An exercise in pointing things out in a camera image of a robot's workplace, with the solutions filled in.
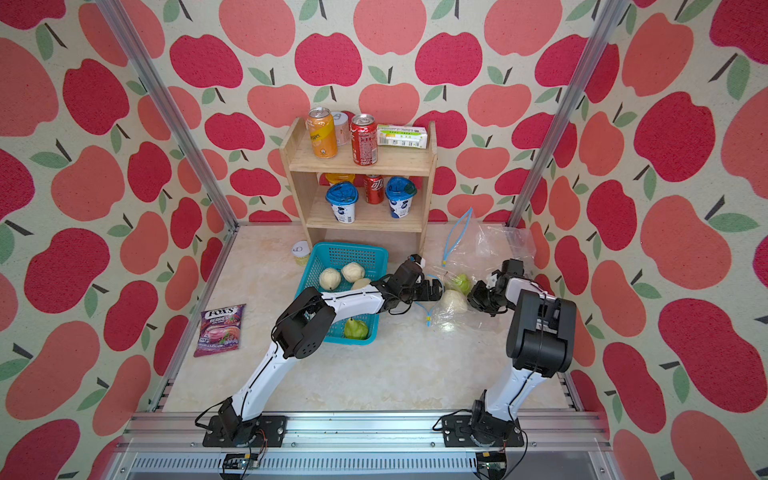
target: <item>marble floor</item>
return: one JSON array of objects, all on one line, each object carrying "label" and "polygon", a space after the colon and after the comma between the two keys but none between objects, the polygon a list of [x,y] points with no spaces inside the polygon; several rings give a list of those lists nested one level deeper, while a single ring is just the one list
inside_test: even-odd
[{"label": "marble floor", "polygon": [[[450,225],[430,224],[427,264],[442,258]],[[343,231],[346,241],[389,250],[389,272],[406,258],[406,246],[381,232]],[[303,240],[299,225],[241,227],[206,310],[246,304],[240,349],[194,358],[189,345],[165,412],[199,412],[235,393],[258,366],[275,319],[290,304],[303,274],[290,247]],[[459,409],[472,406],[508,362],[505,343],[511,314],[487,319],[485,329],[427,326],[424,310],[383,313],[376,340],[367,346],[324,343],[288,372],[267,411]],[[567,408],[557,378],[540,385],[524,408]]]}]

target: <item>coca-cola can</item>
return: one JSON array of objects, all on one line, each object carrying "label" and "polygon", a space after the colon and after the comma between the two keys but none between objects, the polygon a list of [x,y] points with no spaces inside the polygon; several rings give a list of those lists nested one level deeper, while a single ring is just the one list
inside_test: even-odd
[{"label": "coca-cola can", "polygon": [[380,204],[384,200],[384,177],[381,175],[366,175],[362,182],[366,186],[366,202]]},{"label": "coca-cola can", "polygon": [[352,119],[352,159],[364,167],[378,160],[376,120],[371,114],[355,115]]}]

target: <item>white can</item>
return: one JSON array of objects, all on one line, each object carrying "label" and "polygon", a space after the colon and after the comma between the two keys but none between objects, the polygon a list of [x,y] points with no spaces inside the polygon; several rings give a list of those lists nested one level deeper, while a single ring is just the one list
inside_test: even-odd
[{"label": "white can", "polygon": [[349,115],[342,111],[332,111],[333,126],[336,129],[336,145],[346,145],[352,139],[349,131]]}]

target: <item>small jar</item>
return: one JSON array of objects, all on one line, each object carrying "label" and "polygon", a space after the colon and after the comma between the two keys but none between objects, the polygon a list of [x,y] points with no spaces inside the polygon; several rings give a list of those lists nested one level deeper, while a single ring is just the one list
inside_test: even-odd
[{"label": "small jar", "polygon": [[291,253],[293,253],[293,259],[296,261],[296,265],[298,266],[306,266],[310,261],[310,245],[306,242],[306,240],[296,242],[293,245]]}]

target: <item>blue drawstring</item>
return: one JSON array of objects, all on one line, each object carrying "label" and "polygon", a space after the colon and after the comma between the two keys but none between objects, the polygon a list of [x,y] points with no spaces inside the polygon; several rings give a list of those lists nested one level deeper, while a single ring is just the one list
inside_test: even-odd
[{"label": "blue drawstring", "polygon": [[[453,229],[456,228],[456,225],[459,225],[462,220],[466,219],[466,223],[464,223],[464,230],[462,230],[462,234],[458,236],[458,239],[453,243],[451,248],[448,248],[448,243],[451,241],[451,235],[453,235]],[[445,239],[445,249],[442,251],[442,265],[445,266],[445,264],[448,262],[448,255],[453,253],[453,250],[456,248],[456,245],[458,245],[458,242],[462,241],[462,238],[464,237],[464,234],[467,233],[467,227],[469,227],[469,221],[472,219],[472,207],[469,208],[469,210],[466,211],[465,214],[461,216],[461,218],[458,219],[458,222],[453,224],[453,227],[451,227],[451,231],[448,234],[448,238]]]}]

